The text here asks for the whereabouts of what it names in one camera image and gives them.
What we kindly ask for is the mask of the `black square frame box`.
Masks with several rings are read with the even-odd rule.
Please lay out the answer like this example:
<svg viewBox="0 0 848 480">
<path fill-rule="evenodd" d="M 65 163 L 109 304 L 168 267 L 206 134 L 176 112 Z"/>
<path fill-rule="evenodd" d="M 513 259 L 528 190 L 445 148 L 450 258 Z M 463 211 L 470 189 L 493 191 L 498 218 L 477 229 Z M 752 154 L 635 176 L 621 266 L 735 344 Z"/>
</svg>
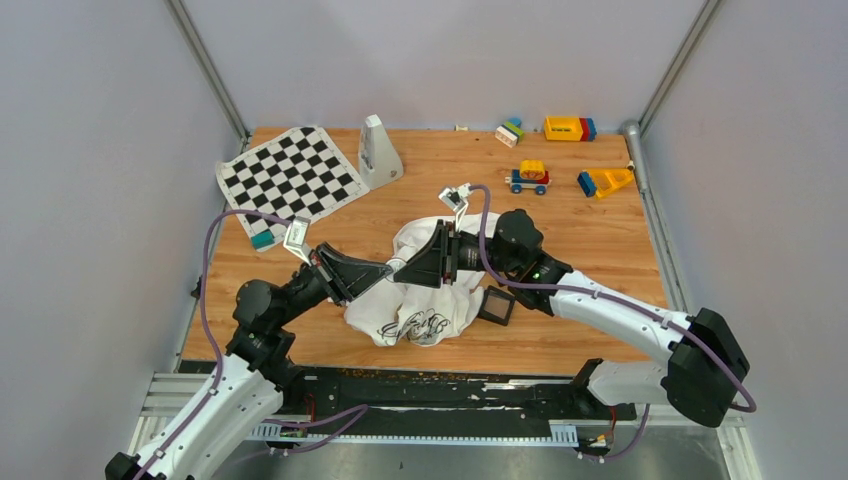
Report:
<svg viewBox="0 0 848 480">
<path fill-rule="evenodd" d="M 487 286 L 477 317 L 500 326 L 508 326 L 515 303 L 516 298 L 509 292 Z"/>
</svg>

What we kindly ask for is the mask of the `toy car with yellow top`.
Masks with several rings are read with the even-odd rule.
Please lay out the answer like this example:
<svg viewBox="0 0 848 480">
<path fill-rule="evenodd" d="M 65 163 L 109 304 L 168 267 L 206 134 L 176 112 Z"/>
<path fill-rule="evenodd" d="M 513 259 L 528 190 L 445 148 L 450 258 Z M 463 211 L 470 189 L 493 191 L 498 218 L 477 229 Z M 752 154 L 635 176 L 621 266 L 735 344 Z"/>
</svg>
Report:
<svg viewBox="0 0 848 480">
<path fill-rule="evenodd" d="M 541 160 L 522 160 L 519 167 L 512 169 L 505 183 L 513 194 L 525 190 L 533 191 L 536 195 L 545 195 L 551 183 L 550 173 Z"/>
</svg>

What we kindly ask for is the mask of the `white cone-shaped box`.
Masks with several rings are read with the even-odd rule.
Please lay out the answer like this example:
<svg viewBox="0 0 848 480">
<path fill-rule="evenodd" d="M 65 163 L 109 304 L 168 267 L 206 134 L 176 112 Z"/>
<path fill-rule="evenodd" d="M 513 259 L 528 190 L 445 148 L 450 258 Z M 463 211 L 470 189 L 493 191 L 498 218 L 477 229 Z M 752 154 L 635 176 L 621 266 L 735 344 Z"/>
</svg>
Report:
<svg viewBox="0 0 848 480">
<path fill-rule="evenodd" d="M 378 115 L 365 118 L 360 131 L 358 170 L 369 190 L 399 180 L 404 166 Z"/>
</svg>

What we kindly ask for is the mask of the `white printed garment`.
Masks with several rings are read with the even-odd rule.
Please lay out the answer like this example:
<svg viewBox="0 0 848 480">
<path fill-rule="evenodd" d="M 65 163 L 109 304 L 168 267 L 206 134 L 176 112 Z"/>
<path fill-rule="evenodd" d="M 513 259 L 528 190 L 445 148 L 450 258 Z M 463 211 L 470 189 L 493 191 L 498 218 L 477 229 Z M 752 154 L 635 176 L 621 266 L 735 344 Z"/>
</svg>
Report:
<svg viewBox="0 0 848 480">
<path fill-rule="evenodd" d="M 437 220 L 453 217 L 425 217 L 404 225 L 392 241 L 389 259 L 409 260 L 431 237 Z M 459 336 L 472 324 L 484 295 L 480 286 L 484 275 L 460 271 L 452 285 L 439 288 L 384 279 L 354 300 L 346 308 L 344 319 L 377 346 L 394 346 L 403 339 L 422 347 L 433 346 Z"/>
</svg>

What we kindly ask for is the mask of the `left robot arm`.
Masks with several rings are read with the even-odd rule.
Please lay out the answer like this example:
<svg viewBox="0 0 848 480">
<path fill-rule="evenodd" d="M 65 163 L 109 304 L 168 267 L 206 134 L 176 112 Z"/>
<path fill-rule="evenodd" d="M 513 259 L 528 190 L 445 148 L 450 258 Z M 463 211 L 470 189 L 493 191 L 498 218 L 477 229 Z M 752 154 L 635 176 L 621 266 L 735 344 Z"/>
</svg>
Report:
<svg viewBox="0 0 848 480">
<path fill-rule="evenodd" d="M 344 306 L 393 269 L 341 254 L 326 243 L 284 285 L 243 284 L 233 317 L 238 326 L 216 367 L 176 417 L 134 454 L 117 453 L 108 479 L 208 479 L 249 432 L 278 410 L 298 411 L 306 386 L 289 358 L 295 341 L 286 324 L 322 302 Z"/>
</svg>

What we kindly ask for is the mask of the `white green blue blocks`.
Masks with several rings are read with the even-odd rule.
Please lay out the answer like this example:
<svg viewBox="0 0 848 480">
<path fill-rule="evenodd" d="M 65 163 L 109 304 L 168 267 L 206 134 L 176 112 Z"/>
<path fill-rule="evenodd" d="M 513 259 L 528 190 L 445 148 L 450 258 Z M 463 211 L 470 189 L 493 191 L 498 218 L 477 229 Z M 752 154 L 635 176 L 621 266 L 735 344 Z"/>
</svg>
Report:
<svg viewBox="0 0 848 480">
<path fill-rule="evenodd" d="M 514 148 L 522 141 L 525 134 L 521 126 L 521 119 L 517 117 L 509 118 L 495 129 L 495 138 L 507 147 Z"/>
</svg>

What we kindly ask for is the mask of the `black white checkerboard sheet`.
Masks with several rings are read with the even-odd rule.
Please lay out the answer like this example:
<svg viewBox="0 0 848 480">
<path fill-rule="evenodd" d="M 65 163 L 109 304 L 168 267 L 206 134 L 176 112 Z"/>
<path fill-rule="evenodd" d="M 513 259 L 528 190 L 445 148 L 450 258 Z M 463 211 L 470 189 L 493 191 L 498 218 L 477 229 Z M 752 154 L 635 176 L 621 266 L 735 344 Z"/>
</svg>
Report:
<svg viewBox="0 0 848 480">
<path fill-rule="evenodd" d="M 270 230 L 275 245 L 285 227 L 243 212 L 251 210 L 312 222 L 367 195 L 357 169 L 321 127 L 296 127 L 238 157 L 219 162 L 215 175 L 230 208 L 250 239 Z"/>
</svg>

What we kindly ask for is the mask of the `yellow red blue block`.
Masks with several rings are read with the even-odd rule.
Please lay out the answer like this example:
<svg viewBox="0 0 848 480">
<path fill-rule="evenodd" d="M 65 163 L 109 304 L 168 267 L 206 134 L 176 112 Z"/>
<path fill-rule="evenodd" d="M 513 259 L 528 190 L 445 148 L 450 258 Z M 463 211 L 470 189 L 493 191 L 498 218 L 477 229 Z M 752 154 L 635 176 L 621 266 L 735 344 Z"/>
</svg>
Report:
<svg viewBox="0 0 848 480">
<path fill-rule="evenodd" d="M 543 127 L 548 141 L 592 142 L 597 136 L 595 123 L 588 117 L 547 116 Z"/>
</svg>

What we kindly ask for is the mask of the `grey metal pipe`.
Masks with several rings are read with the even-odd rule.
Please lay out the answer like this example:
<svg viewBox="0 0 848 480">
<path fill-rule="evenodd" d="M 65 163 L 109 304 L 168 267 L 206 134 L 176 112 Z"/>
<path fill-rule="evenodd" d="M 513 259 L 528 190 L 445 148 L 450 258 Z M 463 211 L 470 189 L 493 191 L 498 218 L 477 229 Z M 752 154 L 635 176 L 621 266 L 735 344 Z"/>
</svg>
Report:
<svg viewBox="0 0 848 480">
<path fill-rule="evenodd" d="M 639 123 L 636 120 L 624 122 L 621 126 L 621 134 L 625 139 L 630 160 L 633 164 L 638 191 L 641 195 L 645 195 L 650 192 L 650 181 L 647 157 L 642 142 L 642 130 Z"/>
</svg>

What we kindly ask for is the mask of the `teal small block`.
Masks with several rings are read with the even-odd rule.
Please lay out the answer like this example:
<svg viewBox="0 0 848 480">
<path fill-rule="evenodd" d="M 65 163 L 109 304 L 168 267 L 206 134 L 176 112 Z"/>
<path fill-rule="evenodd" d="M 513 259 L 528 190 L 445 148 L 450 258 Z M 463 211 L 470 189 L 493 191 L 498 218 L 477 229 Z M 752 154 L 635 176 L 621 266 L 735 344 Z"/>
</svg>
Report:
<svg viewBox="0 0 848 480">
<path fill-rule="evenodd" d="M 264 251 L 275 245 L 274 235 L 270 230 L 265 230 L 250 238 L 252 247 L 257 251 Z"/>
</svg>

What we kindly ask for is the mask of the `small round brooch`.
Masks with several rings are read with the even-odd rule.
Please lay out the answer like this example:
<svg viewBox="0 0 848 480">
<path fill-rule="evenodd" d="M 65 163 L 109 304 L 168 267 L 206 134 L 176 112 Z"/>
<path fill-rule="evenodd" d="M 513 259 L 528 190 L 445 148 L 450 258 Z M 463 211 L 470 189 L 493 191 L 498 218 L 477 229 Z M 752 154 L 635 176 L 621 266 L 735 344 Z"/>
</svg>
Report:
<svg viewBox="0 0 848 480">
<path fill-rule="evenodd" d="M 393 271 L 397 272 L 406 265 L 406 262 L 402 259 L 392 258 L 389 259 L 386 264 L 390 266 Z"/>
</svg>

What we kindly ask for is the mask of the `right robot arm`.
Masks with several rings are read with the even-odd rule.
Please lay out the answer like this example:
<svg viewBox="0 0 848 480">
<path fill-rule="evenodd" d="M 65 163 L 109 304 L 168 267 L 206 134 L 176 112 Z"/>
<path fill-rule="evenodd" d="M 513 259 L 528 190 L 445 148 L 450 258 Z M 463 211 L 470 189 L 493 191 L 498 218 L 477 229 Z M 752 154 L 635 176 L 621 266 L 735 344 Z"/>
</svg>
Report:
<svg viewBox="0 0 848 480">
<path fill-rule="evenodd" d="M 660 403 L 706 427 L 757 403 L 743 381 L 750 363 L 726 319 L 651 305 L 594 281 L 542 248 L 543 234 L 523 209 L 501 215 L 493 234 L 460 232 L 438 221 L 431 238 L 393 275 L 396 282 L 438 288 L 459 272 L 486 272 L 517 302 L 548 316 L 575 320 L 639 349 L 646 362 L 588 361 L 571 403 L 596 417 L 622 403 Z"/>
</svg>

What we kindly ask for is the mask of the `yellow blue toy scoop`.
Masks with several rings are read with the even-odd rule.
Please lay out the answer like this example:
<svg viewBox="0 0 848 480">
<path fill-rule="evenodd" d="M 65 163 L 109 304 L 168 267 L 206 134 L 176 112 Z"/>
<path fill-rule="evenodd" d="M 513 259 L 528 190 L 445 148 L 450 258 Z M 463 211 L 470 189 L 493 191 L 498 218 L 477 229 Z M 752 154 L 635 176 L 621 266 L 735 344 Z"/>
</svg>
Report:
<svg viewBox="0 0 848 480">
<path fill-rule="evenodd" d="M 603 199 L 635 180 L 628 168 L 587 169 L 577 176 L 577 183 L 587 198 Z"/>
</svg>

